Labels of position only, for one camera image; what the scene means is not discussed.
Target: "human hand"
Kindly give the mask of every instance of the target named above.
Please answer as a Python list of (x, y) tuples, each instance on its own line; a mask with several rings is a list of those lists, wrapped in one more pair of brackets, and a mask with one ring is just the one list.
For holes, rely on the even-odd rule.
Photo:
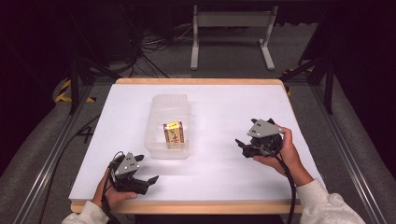
[[(96, 188), (96, 192), (92, 199), (92, 202), (98, 205), (99, 207), (102, 207), (101, 200), (102, 200), (103, 187), (105, 185), (108, 172), (109, 169), (106, 169), (106, 172), (103, 175), (101, 181), (99, 182), (98, 187)], [(137, 194), (134, 192), (118, 192), (110, 183), (110, 181), (107, 181), (107, 187), (108, 190), (106, 191), (106, 197), (110, 209), (114, 208), (118, 203), (122, 201), (137, 198)]]
[[(279, 127), (283, 132), (283, 147), (280, 150), (281, 159), (290, 169), (291, 176), (297, 187), (310, 183), (313, 178), (305, 170), (301, 163), (297, 148), (292, 141), (291, 130), (284, 127)], [(273, 167), (278, 173), (285, 175), (285, 170), (274, 157), (254, 156), (253, 160), (258, 161), (264, 165)]]

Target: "clear plastic container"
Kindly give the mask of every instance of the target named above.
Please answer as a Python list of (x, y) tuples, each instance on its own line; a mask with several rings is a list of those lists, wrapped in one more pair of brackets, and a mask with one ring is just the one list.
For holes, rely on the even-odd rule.
[[(146, 128), (145, 146), (153, 159), (186, 159), (190, 152), (191, 105), (184, 94), (161, 94), (153, 97)], [(168, 143), (163, 125), (181, 121), (184, 143)]]

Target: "dark background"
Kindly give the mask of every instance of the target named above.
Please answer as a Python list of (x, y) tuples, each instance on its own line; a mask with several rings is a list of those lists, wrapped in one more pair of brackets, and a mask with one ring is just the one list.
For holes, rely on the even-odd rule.
[[(134, 55), (129, 50), (117, 51), (131, 46), (116, 8), (73, 7), (70, 11), (77, 21), (70, 21), (69, 12), (61, 9), (58, 21), (54, 19), (53, 7), (42, 0), (7, 0), (0, 4), (0, 170), (3, 173), (25, 138), (55, 106), (53, 90), (68, 76), (68, 56), (81, 54), (106, 65)], [(323, 46), (329, 46), (328, 41), (330, 46), (335, 46), (332, 58), (335, 74), (379, 155), (395, 176), (393, 94), (396, 89), (392, 80), (396, 73), (392, 66), (396, 64), (396, 26), (392, 23), (396, 18), (387, 2), (356, 0), (346, 1), (344, 6), (338, 17), (341, 23), (332, 24), (330, 34), (313, 40), (316, 44), (309, 48), (314, 53), (307, 56), (322, 53), (326, 49)], [(318, 6), (300, 6), (299, 13), (293, 13), (296, 8), (280, 7), (276, 25), (318, 22), (324, 13), (324, 8)], [(162, 17), (150, 16), (153, 11)], [(191, 22), (192, 7), (142, 7), (140, 12), (146, 25), (169, 37), (173, 27)], [(61, 29), (60, 22), (68, 22), (68, 26)], [(106, 32), (95, 30), (101, 25), (107, 30), (115, 27), (113, 31), (118, 34), (103, 36)], [(64, 30), (71, 34), (68, 43), (62, 37)], [(81, 39), (81, 31), (87, 39)]]

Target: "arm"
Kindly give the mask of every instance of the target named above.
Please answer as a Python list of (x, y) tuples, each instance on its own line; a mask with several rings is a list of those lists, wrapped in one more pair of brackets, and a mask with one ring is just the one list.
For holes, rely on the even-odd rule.
[[(93, 199), (90, 202), (85, 203), (79, 215), (73, 213), (70, 214), (68, 217), (66, 217), (62, 221), (63, 224), (68, 224), (68, 223), (106, 224), (108, 222), (108, 217), (102, 211), (102, 202), (101, 202), (102, 192), (103, 192), (103, 187), (105, 185), (107, 172), (109, 172), (108, 169), (106, 170), (101, 181), (99, 182), (98, 187), (96, 188), (96, 192), (93, 195)], [(135, 199), (137, 197), (137, 194), (134, 192), (118, 192), (113, 186), (111, 186), (106, 191), (106, 197), (107, 197), (108, 205), (110, 206), (110, 208), (113, 208), (118, 203), (124, 200)]]
[[(320, 182), (314, 180), (311, 174), (305, 170), (298, 151), (292, 143), (291, 130), (287, 128), (281, 129), (284, 137), (280, 153), (283, 161), (290, 168), (291, 176), (297, 187), (297, 194), (304, 207), (300, 222), (302, 224), (364, 223), (361, 217), (344, 202), (339, 194), (329, 194)], [(283, 168), (275, 158), (255, 156), (253, 159), (271, 166), (280, 174), (285, 175)]]

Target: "white sleeve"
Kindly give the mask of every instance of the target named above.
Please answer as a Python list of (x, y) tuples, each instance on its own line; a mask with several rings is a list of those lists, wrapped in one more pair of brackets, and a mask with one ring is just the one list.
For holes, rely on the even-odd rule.
[(102, 211), (102, 209), (98, 205), (87, 201), (79, 215), (76, 213), (70, 214), (62, 221), (62, 224), (106, 224), (107, 222), (108, 217)]
[(364, 223), (361, 217), (344, 202), (341, 195), (329, 194), (317, 179), (298, 187), (297, 194), (304, 207), (301, 224)]

